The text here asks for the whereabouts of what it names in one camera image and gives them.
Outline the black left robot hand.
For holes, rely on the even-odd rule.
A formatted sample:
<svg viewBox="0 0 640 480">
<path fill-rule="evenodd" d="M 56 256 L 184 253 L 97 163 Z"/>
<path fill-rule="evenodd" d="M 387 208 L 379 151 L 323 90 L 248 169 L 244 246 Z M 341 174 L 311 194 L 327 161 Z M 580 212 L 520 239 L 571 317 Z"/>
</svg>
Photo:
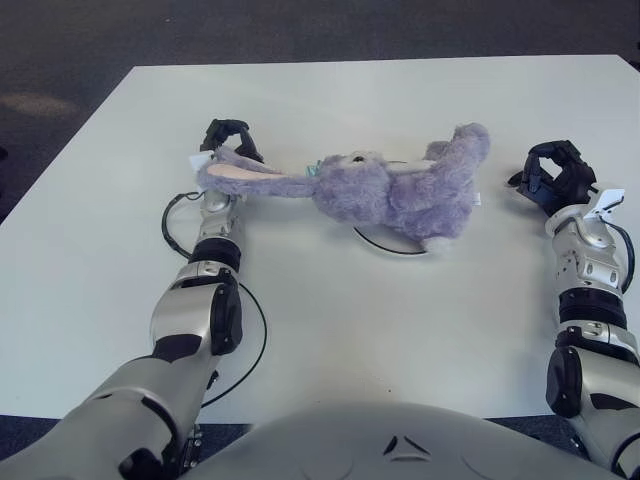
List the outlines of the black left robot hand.
<svg viewBox="0 0 640 480">
<path fill-rule="evenodd" d="M 199 151 L 214 151 L 234 135 L 240 137 L 240 145 L 235 149 L 237 154 L 259 163 L 264 162 L 263 156 L 258 152 L 249 133 L 249 125 L 237 119 L 214 119 L 205 132 Z"/>
</svg>

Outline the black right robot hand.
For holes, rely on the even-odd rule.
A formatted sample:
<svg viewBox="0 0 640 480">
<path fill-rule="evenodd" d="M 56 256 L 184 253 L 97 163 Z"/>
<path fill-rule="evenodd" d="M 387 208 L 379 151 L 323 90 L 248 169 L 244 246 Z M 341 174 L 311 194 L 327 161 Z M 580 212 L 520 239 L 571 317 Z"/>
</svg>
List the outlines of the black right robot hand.
<svg viewBox="0 0 640 480">
<path fill-rule="evenodd" d="M 553 177 L 541 166 L 550 159 L 561 168 Z M 533 146 L 521 171 L 511 176 L 507 185 L 538 205 L 548 216 L 574 204 L 587 204 L 589 192 L 595 192 L 596 176 L 569 140 L 556 140 Z"/>
</svg>

